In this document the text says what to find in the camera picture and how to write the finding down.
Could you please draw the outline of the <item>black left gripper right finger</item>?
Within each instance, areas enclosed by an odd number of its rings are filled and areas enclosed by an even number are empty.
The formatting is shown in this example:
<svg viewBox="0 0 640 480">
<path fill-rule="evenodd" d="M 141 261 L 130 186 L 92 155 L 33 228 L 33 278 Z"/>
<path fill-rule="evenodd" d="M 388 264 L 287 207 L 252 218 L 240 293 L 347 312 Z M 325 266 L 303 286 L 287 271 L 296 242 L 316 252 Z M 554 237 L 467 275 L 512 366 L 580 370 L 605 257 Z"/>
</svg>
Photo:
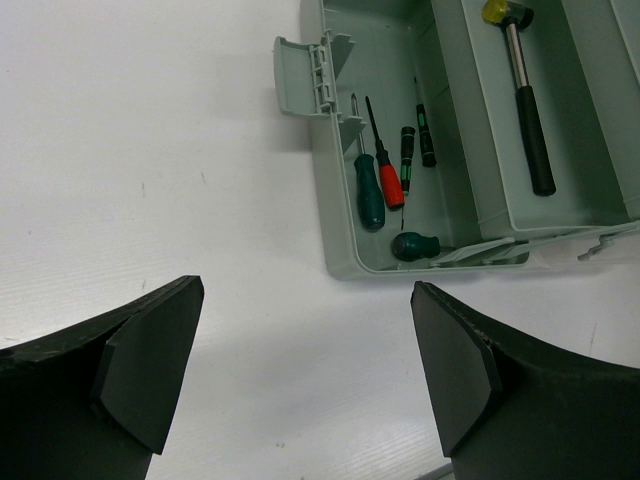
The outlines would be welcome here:
<svg viewBox="0 0 640 480">
<path fill-rule="evenodd" d="M 635 479 L 639 372 L 554 346 L 418 282 L 411 309 L 458 479 Z"/>
</svg>

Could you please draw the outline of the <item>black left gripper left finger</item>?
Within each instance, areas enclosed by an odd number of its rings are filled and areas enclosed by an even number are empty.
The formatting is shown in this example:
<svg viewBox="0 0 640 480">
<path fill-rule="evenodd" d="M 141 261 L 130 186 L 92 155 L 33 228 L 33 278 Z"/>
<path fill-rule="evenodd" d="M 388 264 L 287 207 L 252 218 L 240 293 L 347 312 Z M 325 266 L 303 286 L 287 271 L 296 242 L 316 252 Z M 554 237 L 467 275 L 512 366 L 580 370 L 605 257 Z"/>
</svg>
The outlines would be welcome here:
<svg viewBox="0 0 640 480">
<path fill-rule="evenodd" d="M 204 301 L 182 276 L 1 351 L 4 479 L 143 479 L 163 452 Z"/>
</svg>

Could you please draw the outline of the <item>large green handled screwdriver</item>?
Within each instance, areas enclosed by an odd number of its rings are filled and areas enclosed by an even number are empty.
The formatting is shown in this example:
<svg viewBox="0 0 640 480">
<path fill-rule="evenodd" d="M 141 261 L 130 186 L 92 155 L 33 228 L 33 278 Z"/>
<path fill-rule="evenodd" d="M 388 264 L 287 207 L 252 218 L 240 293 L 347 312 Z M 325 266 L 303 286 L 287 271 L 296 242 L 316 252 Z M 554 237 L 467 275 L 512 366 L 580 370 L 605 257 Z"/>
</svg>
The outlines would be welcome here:
<svg viewBox="0 0 640 480">
<path fill-rule="evenodd" d="M 374 158 L 365 151 L 363 133 L 357 135 L 356 206 L 365 230 L 377 232 L 385 225 L 385 205 L 374 169 Z"/>
</svg>

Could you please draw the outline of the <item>red handled screwdriver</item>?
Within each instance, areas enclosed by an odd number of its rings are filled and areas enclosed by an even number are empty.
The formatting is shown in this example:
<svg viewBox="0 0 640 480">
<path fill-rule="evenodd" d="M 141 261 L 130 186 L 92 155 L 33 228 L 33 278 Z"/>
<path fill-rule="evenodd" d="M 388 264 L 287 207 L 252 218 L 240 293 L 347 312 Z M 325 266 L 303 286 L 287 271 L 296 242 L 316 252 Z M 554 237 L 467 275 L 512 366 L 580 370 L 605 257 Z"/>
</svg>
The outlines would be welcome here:
<svg viewBox="0 0 640 480">
<path fill-rule="evenodd" d="M 384 147 L 384 143 L 380 138 L 371 101 L 368 96 L 365 97 L 365 103 L 374 135 L 376 160 L 379 166 L 379 177 L 384 200 L 391 211 L 397 211 L 402 209 L 405 205 L 404 192 L 401 187 L 399 176 L 390 161 L 388 151 Z"/>
</svg>

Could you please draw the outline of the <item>small green precision screwdriver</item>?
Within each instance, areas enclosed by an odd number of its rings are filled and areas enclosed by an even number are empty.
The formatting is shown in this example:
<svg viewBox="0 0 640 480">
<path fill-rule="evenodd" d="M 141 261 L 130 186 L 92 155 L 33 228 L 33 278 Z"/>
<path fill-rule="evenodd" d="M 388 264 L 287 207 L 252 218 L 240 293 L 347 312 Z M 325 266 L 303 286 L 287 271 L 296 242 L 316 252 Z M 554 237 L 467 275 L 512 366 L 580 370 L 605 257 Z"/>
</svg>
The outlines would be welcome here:
<svg viewBox="0 0 640 480">
<path fill-rule="evenodd" d="M 433 168 L 437 165 L 433 140 L 428 126 L 426 108 L 422 101 L 420 86 L 417 78 L 413 78 L 414 88 L 416 91 L 416 115 L 418 122 L 419 148 L 422 164 L 426 168 Z"/>
</svg>

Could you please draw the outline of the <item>green cantilever toolbox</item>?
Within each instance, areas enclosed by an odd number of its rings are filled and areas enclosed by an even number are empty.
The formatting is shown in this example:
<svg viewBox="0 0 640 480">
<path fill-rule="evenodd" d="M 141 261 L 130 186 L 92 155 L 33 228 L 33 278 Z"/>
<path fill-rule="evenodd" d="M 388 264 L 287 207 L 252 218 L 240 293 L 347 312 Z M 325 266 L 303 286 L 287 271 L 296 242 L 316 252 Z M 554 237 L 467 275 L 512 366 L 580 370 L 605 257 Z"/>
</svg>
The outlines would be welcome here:
<svg viewBox="0 0 640 480">
<path fill-rule="evenodd" d="M 277 38 L 282 113 L 310 123 L 328 272 L 340 280 L 639 260 L 639 5 L 522 1 L 529 82 L 556 184 L 534 194 L 504 32 L 480 1 L 304 1 L 301 39 Z M 420 86 L 437 165 L 422 164 Z M 356 206 L 357 135 L 374 158 L 368 96 L 400 179 L 401 129 L 415 129 L 410 192 L 384 200 L 385 225 L 365 230 Z M 406 262 L 403 232 L 454 251 Z"/>
</svg>

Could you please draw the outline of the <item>small hammer black handle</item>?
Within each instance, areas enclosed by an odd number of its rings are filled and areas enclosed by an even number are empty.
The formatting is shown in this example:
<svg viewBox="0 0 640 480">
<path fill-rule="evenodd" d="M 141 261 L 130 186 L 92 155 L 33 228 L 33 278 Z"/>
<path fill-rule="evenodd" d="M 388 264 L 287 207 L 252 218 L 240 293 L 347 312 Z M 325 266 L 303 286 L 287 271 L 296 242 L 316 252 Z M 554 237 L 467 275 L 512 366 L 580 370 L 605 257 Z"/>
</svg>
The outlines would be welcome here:
<svg viewBox="0 0 640 480">
<path fill-rule="evenodd" d="M 532 190 L 537 196 L 552 196 L 556 193 L 556 184 L 520 39 L 520 32 L 531 25 L 534 11 L 512 1 L 486 1 L 482 9 L 482 19 L 499 27 L 507 41 L 516 82 L 518 118 Z"/>
</svg>

